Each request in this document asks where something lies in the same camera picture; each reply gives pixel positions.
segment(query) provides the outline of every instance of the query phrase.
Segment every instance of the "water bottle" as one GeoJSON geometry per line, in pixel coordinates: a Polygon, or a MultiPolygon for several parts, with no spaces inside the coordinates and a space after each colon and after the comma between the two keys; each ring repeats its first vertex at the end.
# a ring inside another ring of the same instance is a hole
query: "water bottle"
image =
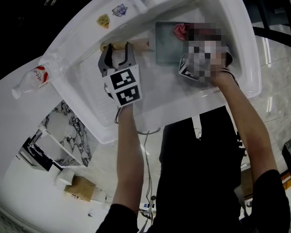
{"type": "Polygon", "coordinates": [[[20,83],[12,88],[13,97],[18,99],[23,93],[37,91],[48,82],[62,75],[67,67],[67,65],[63,65],[62,61],[56,59],[26,72],[20,83]]]}

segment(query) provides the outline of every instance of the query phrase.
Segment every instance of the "bottle cap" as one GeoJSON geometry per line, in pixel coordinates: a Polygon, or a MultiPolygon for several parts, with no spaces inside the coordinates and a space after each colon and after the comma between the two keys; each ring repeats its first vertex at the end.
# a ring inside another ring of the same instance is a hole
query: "bottle cap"
{"type": "Polygon", "coordinates": [[[20,98],[21,94],[22,92],[19,85],[16,85],[14,88],[12,88],[12,95],[15,99],[20,98]]]}

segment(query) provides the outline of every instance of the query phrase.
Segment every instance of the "forearm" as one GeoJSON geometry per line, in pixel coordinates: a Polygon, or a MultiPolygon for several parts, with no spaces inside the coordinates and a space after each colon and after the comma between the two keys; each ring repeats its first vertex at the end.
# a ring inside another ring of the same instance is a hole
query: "forearm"
{"type": "Polygon", "coordinates": [[[270,169],[277,169],[267,129],[249,100],[229,74],[217,81],[232,112],[249,155],[253,182],[270,169]]]}
{"type": "Polygon", "coordinates": [[[118,117],[117,187],[113,203],[130,208],[136,215],[144,182],[144,159],[132,113],[125,106],[118,117]]]}
{"type": "Polygon", "coordinates": [[[144,159],[133,118],[132,105],[122,109],[118,121],[118,181],[143,182],[144,159]]]}

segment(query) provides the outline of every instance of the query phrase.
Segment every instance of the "wrist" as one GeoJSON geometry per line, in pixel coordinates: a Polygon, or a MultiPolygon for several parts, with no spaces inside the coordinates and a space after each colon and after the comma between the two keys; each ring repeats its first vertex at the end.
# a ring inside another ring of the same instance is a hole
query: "wrist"
{"type": "Polygon", "coordinates": [[[122,107],[121,112],[119,114],[119,118],[121,116],[127,117],[127,116],[132,116],[133,115],[133,106],[132,104],[126,105],[122,107]]]}
{"type": "Polygon", "coordinates": [[[226,72],[219,72],[216,73],[216,76],[212,79],[211,82],[214,86],[217,86],[221,88],[222,86],[229,84],[229,83],[235,83],[232,75],[226,72]]]}

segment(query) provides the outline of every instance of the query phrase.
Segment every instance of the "white sink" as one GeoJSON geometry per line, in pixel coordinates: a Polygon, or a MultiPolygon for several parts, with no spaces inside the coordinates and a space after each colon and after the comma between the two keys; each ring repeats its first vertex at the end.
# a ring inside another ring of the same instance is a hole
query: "white sink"
{"type": "MultiPolygon", "coordinates": [[[[258,50],[251,22],[242,0],[145,0],[148,11],[141,14],[127,0],[93,0],[82,9],[57,36],[39,64],[61,58],[71,67],[52,83],[69,107],[101,142],[117,139],[115,102],[103,89],[97,63],[101,43],[150,37],[155,46],[156,21],[215,23],[225,35],[233,56],[230,69],[242,91],[253,97],[261,91],[258,50]],[[124,4],[126,14],[117,17],[112,9],[124,4]],[[110,27],[100,27],[96,20],[108,14],[110,27]]],[[[177,74],[174,67],[155,64],[155,52],[135,51],[140,66],[144,99],[136,102],[134,113],[139,131],[196,116],[225,104],[217,88],[198,84],[177,74]]],[[[113,52],[116,65],[124,52],[113,52]]]]}

